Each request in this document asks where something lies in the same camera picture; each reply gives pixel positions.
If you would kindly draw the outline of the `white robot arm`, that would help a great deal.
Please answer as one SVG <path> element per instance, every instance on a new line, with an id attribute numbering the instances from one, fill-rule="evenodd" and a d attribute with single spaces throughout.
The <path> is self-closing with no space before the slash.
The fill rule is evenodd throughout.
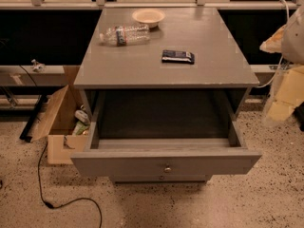
<path id="1" fill-rule="evenodd" d="M 279 66 L 276 70 L 270 98 L 263 109 L 263 122 L 276 125 L 285 122 L 304 103 L 304 6 L 300 6 L 259 49 L 280 53 L 292 64 L 289 69 Z"/>

